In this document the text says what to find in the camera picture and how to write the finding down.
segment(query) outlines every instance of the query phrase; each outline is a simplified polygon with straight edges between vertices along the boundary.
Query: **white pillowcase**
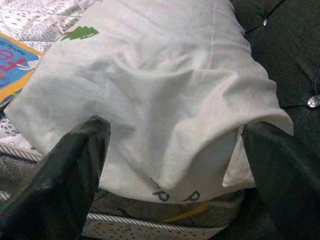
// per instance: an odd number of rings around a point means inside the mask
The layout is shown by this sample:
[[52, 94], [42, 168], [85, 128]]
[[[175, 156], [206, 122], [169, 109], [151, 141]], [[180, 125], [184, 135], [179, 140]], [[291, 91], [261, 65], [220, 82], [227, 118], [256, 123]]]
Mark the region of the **white pillowcase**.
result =
[[105, 0], [78, 26], [99, 34], [56, 43], [5, 113], [43, 154], [92, 115], [108, 120], [101, 188], [190, 203], [254, 187], [243, 126], [292, 133], [228, 0]]

